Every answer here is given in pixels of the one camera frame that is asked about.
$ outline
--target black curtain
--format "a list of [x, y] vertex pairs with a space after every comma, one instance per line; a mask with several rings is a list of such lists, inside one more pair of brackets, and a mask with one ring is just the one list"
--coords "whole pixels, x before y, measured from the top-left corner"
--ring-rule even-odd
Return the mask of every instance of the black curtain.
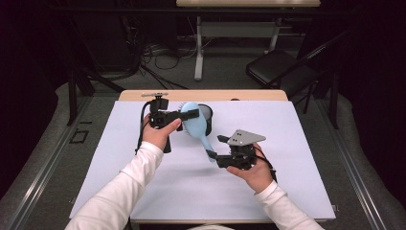
[[387, 189], [406, 207], [406, 18], [396, 1], [324, 0], [331, 10], [354, 10], [350, 20], [315, 20], [300, 55], [348, 30], [339, 57], [340, 93], [352, 103], [360, 144]]
[[67, 81], [47, 19], [35, 1], [0, 3], [0, 197], [52, 119]]

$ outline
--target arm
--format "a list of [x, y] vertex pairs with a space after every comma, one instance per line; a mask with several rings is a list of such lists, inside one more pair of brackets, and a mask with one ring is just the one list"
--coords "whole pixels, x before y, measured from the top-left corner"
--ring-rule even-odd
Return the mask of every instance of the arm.
[[137, 155], [78, 210], [66, 229], [123, 229], [162, 161], [168, 135], [180, 124], [175, 120], [162, 129], [145, 126]]
[[[256, 154], [264, 157], [255, 144]], [[256, 199], [263, 210], [278, 226], [279, 229], [313, 230], [323, 229], [313, 218], [299, 209], [272, 178], [267, 164], [257, 160], [257, 164], [248, 171], [228, 167], [227, 171], [242, 179], [256, 192]]]
[[276, 181], [261, 193], [255, 195], [263, 210], [279, 229], [323, 229], [288, 197]]

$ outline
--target table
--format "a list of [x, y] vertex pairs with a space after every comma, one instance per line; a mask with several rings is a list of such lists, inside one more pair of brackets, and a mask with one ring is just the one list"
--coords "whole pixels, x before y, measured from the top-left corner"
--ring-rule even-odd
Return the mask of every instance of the table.
[[[319, 7], [319, 0], [177, 0], [178, 7], [185, 8], [310, 8]], [[194, 79], [202, 80], [203, 49], [202, 36], [208, 37], [270, 37], [268, 51], [275, 49], [281, 25], [281, 19], [275, 22], [202, 22], [197, 16], [196, 36], [197, 55]]]
[[[71, 217], [133, 157], [139, 130], [142, 94], [157, 90], [126, 90], [114, 105], [83, 182]], [[229, 148], [216, 135], [244, 129], [267, 138], [262, 149], [277, 169], [279, 183], [290, 198], [316, 220], [335, 219], [326, 189], [314, 163], [294, 106], [281, 90], [165, 90], [169, 111], [184, 101], [214, 110], [209, 135], [217, 153]], [[230, 101], [238, 98], [241, 101]], [[198, 140], [182, 132], [170, 136], [172, 152], [163, 162], [131, 219], [139, 223], [270, 222], [242, 179], [208, 160]]]

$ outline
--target white tabletop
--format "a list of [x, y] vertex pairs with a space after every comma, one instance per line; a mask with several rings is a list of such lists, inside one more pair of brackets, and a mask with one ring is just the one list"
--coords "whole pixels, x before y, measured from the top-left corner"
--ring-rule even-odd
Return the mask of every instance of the white tabletop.
[[231, 7], [231, 8], [264, 8], [264, 7], [319, 7], [319, 0], [177, 0], [178, 7]]
[[[266, 137], [260, 142], [277, 169], [280, 186], [316, 220], [335, 219], [326, 189], [291, 102], [203, 102], [214, 111], [209, 135], [214, 150], [229, 147], [216, 140], [244, 129]], [[134, 155], [144, 102], [116, 102], [93, 157], [71, 216], [111, 180]], [[180, 102], [169, 102], [176, 110]], [[137, 203], [131, 218], [138, 222], [266, 222], [245, 181], [208, 160], [201, 143], [185, 132], [170, 136], [171, 153]]]

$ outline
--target white long-sleeve shirt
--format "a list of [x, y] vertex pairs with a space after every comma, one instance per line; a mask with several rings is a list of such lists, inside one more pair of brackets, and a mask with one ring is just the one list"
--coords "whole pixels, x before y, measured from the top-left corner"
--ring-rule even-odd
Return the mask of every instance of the white long-sleeve shirt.
[[[137, 155], [78, 210], [66, 229], [123, 229], [163, 156], [159, 148], [143, 142]], [[257, 194], [256, 199], [281, 230], [322, 229], [287, 197], [275, 181]]]

